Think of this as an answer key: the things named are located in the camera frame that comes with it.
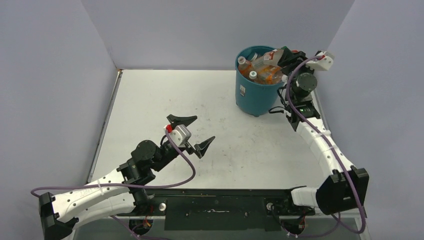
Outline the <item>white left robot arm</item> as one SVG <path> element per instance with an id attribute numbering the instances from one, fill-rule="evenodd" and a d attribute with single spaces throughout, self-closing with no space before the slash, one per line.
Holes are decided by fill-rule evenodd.
<path id="1" fill-rule="evenodd" d="M 191 144 L 192 133 L 188 126 L 197 116 L 178 117 L 168 115 L 169 122 L 163 128 L 164 136 L 159 145 L 152 140 L 141 141 L 131 152 L 130 158 L 101 178 L 80 187 L 64 187 L 64 193 L 52 194 L 50 190 L 60 187 L 43 187 L 39 195 L 38 211 L 44 239 L 62 240 L 77 228 L 98 219 L 119 214 L 144 215 L 152 205 L 153 190 L 149 183 L 171 161 L 181 156 L 190 166 L 192 175 L 181 182 L 159 185 L 158 189 L 179 187 L 190 182 L 196 175 L 194 165 L 184 153 L 195 154 L 201 159 L 212 136 L 201 143 Z"/>

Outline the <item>clear plastic jar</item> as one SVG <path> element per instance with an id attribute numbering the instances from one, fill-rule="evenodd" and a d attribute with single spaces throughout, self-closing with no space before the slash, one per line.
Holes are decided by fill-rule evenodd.
<path id="1" fill-rule="evenodd" d="M 248 56 L 247 56 L 247 60 L 252 62 L 254 60 L 256 60 L 258 58 L 258 53 L 257 52 L 251 52 Z"/>

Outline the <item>red cap clear bottle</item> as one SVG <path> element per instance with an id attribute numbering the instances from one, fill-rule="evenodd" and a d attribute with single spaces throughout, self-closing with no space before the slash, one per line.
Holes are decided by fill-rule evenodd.
<path id="1" fill-rule="evenodd" d="M 252 62 L 252 65 L 257 67 L 260 65 L 267 65 L 267 66 L 278 66 L 278 63 L 280 59 L 283 56 L 284 53 L 283 48 L 274 49 L 272 51 L 268 51 L 264 53 L 262 56 L 257 58 L 255 61 Z"/>

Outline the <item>large orange label bottle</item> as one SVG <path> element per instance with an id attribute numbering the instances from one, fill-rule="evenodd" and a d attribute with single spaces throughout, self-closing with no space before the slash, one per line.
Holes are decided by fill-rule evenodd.
<path id="1" fill-rule="evenodd" d="M 256 71 L 252 70 L 249 72 L 248 78 L 252 81 L 255 82 L 258 79 L 258 74 Z"/>

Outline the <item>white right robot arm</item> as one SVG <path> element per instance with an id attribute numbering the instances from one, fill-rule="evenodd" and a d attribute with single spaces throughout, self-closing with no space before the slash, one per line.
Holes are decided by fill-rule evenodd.
<path id="1" fill-rule="evenodd" d="M 356 168 L 343 155 L 312 99 L 312 92 L 318 85 L 314 73 L 329 70 L 334 57 L 328 51 L 318 51 L 307 58 L 304 52 L 286 46 L 281 51 L 277 65 L 288 78 L 277 90 L 282 113 L 308 145 L 324 176 L 320 187 L 293 188 L 291 195 L 282 201 L 283 209 L 296 214 L 302 207 L 310 207 L 320 209 L 325 215 L 358 209 L 361 217 L 366 217 L 364 201 L 369 174 L 364 168 Z"/>

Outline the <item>crushed orange label bottle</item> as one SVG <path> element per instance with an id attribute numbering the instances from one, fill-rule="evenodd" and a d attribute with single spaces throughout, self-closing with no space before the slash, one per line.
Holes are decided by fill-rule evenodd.
<path id="1" fill-rule="evenodd" d="M 283 81 L 282 68 L 268 65 L 257 72 L 257 83 L 262 85 L 274 85 Z"/>

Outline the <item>slim orange label bottle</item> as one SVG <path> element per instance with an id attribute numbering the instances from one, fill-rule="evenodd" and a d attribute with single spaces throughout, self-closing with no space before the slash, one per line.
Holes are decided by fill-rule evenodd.
<path id="1" fill-rule="evenodd" d="M 242 76 L 245 78 L 249 78 L 250 72 L 254 70 L 252 63 L 247 60 L 244 56 L 239 56 L 237 58 L 237 69 Z"/>

